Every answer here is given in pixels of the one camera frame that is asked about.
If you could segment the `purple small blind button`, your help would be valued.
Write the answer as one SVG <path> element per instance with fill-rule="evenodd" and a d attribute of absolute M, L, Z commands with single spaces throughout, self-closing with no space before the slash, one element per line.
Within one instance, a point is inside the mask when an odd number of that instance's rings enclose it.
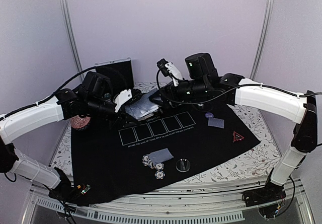
<path fill-rule="evenodd" d="M 214 117 L 214 115 L 213 115 L 211 112 L 206 112 L 206 113 L 205 113 L 205 117 L 206 117 L 206 118 L 213 118 L 213 117 Z"/>

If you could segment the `dealt card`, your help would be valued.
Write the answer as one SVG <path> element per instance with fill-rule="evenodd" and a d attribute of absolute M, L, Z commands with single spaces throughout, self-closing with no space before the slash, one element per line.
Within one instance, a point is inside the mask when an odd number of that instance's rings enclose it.
<path fill-rule="evenodd" d="M 164 161 L 163 160 L 164 155 L 160 151 L 149 153 L 148 157 L 154 164 L 159 164 L 159 163 L 162 163 Z"/>
<path fill-rule="evenodd" d="M 218 118 L 208 118 L 208 126 L 224 129 L 224 120 Z"/>

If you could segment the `aluminium poker chip case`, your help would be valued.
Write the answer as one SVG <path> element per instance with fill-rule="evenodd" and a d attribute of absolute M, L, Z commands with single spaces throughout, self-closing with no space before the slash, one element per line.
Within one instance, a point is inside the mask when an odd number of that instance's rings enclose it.
<path fill-rule="evenodd" d="M 96 72 L 105 75 L 111 81 L 114 94 L 134 88 L 131 58 L 96 63 Z"/>

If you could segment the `blue patterned card deck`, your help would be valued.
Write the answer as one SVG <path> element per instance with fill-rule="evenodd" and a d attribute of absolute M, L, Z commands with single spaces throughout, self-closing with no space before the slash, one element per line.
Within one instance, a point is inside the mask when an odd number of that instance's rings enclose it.
<path fill-rule="evenodd" d="M 149 100 L 149 97 L 154 93 L 155 91 L 145 93 L 140 100 L 131 105 L 126 105 L 126 113 L 138 121 L 144 120 L 153 115 L 153 113 L 159 109 L 159 105 Z"/>

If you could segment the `red triangle black token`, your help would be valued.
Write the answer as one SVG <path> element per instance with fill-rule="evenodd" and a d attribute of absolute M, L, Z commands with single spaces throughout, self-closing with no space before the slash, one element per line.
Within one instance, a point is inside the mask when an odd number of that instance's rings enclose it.
<path fill-rule="evenodd" d="M 232 137 L 233 137 L 232 142 L 238 142 L 238 141 L 244 140 L 244 137 L 239 133 L 237 133 L 236 131 L 232 133 Z"/>

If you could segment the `poker chip stack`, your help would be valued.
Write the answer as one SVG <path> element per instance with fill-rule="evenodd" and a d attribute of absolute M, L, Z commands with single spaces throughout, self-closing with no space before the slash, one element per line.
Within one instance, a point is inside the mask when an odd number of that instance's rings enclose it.
<path fill-rule="evenodd" d="M 151 161 L 151 159 L 149 158 L 148 155 L 144 155 L 142 157 L 142 163 L 143 163 L 144 166 L 150 167 L 151 169 L 154 169 L 154 164 L 153 164 L 153 162 Z"/>

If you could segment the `clear black dealer button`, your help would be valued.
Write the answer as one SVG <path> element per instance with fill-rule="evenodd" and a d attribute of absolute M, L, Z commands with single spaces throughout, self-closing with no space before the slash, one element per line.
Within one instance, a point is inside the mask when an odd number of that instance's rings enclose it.
<path fill-rule="evenodd" d="M 176 162 L 176 169 L 181 173 L 185 173 L 190 170 L 191 164 L 187 159 L 179 159 Z"/>

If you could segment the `blue white chip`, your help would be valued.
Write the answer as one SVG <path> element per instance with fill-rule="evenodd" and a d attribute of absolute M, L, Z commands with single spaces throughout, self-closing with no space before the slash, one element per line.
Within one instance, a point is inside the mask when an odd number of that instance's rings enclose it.
<path fill-rule="evenodd" d="M 154 165 L 154 168 L 158 171 L 162 171 L 164 169 L 164 164 L 163 163 L 157 163 Z"/>
<path fill-rule="evenodd" d="M 165 172 L 162 170 L 156 171 L 155 178 L 158 180 L 162 180 L 165 177 Z"/>

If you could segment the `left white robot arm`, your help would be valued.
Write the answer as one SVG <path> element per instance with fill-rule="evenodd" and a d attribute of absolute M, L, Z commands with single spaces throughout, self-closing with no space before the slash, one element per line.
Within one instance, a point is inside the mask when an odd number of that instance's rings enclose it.
<path fill-rule="evenodd" d="M 45 125 L 69 120 L 75 116 L 101 117 L 123 121 L 123 105 L 132 98 L 130 89 L 115 93 L 111 80 L 91 69 L 75 89 L 64 83 L 50 96 L 1 116 L 1 173 L 20 175 L 43 184 L 52 197 L 70 201 L 85 187 L 72 187 L 63 170 L 47 167 L 15 148 L 13 141 Z"/>

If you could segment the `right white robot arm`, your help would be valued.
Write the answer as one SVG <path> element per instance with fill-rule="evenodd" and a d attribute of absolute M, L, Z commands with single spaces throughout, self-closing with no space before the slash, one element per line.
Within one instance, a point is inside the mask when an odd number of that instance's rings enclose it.
<path fill-rule="evenodd" d="M 260 205 L 285 198 L 284 184 L 306 155 L 317 144 L 316 93 L 290 92 L 256 83 L 244 76 L 227 73 L 219 76 L 209 53 L 197 53 L 185 58 L 190 79 L 182 77 L 172 62 L 159 60 L 158 73 L 170 77 L 171 83 L 159 87 L 159 105 L 170 108 L 179 105 L 205 105 L 221 101 L 270 112 L 295 123 L 290 147 L 270 172 L 265 186 L 245 191 L 246 206 Z"/>

